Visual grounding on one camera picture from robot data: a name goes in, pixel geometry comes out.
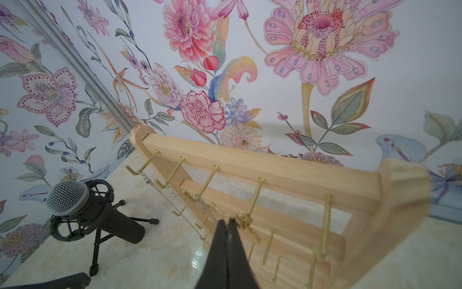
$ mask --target tripod leg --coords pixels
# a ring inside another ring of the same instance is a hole
[[[95,276],[98,273],[98,253],[99,253],[99,243],[101,239],[101,230],[96,229],[96,237],[95,237],[95,247],[93,249],[93,261],[91,262],[90,267],[90,276]]]

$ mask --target microphone grille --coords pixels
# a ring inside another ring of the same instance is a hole
[[[74,215],[85,206],[89,197],[85,183],[67,181],[55,185],[49,191],[45,203],[56,216]]]

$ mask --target black object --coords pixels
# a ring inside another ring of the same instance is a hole
[[[218,221],[212,245],[195,289],[259,289],[250,269],[236,223]]]
[[[4,287],[5,289],[83,289],[90,285],[91,278],[85,273],[79,273],[45,283]]]
[[[127,217],[117,211],[117,207],[125,205],[124,200],[120,200],[114,206],[114,188],[106,181],[95,179],[85,183],[88,187],[90,196],[83,208],[74,215],[54,216],[50,224],[52,236],[60,241],[71,242],[79,240],[85,235],[96,230],[96,237],[93,249],[93,262],[90,267],[90,276],[95,276],[98,273],[98,252],[99,245],[106,240],[116,236],[132,244],[140,242],[145,234],[145,229],[142,225],[135,221],[148,222],[150,224],[159,224],[158,219],[140,219]],[[107,191],[101,192],[97,188],[98,184],[106,186]],[[71,222],[76,222],[79,228],[72,231]],[[69,235],[62,236],[58,231],[58,227],[62,223],[67,223]],[[109,235],[101,238],[101,230],[108,232]]]

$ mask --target orange orchid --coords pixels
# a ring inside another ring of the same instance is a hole
[[[130,97],[133,100],[133,104],[135,105],[135,110],[138,111],[138,108],[136,107],[135,99],[133,98],[133,95],[130,92],[130,90],[128,89],[128,86],[126,85],[126,83],[131,85],[131,86],[134,86],[136,88],[139,88],[139,89],[147,89],[147,88],[140,87],[139,85],[136,85],[133,82],[125,79],[123,76],[125,75],[125,70],[127,70],[128,68],[124,68],[120,72],[117,72],[116,69],[114,68],[114,65],[112,65],[111,61],[109,60],[108,56],[103,51],[101,46],[99,46],[98,43],[97,43],[97,45],[98,45],[99,49],[101,50],[101,52],[104,54],[104,57],[106,57],[106,60],[108,61],[109,65],[111,66],[112,71],[115,74],[115,79],[112,82],[112,85],[114,86],[114,90],[117,93],[117,101],[120,102],[119,92],[117,91],[117,88],[119,88],[120,92],[123,92],[123,89],[125,88],[125,91],[130,95]]]

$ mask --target tripod stand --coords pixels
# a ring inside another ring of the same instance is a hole
[[[125,205],[124,200],[120,200],[117,204],[112,206],[113,208],[118,208],[120,206]],[[159,224],[158,219],[140,219],[140,218],[134,218],[134,217],[129,217],[133,221],[138,221],[138,222],[147,222],[152,225],[157,225]],[[103,243],[104,241],[109,240],[110,238],[114,237],[113,234],[109,234],[101,238],[101,229],[97,228],[96,229],[96,236],[95,236],[95,244],[94,244],[94,249],[93,249],[93,261],[91,262],[90,266],[90,276],[95,276],[96,273],[98,273],[98,253],[99,253],[99,245]]]

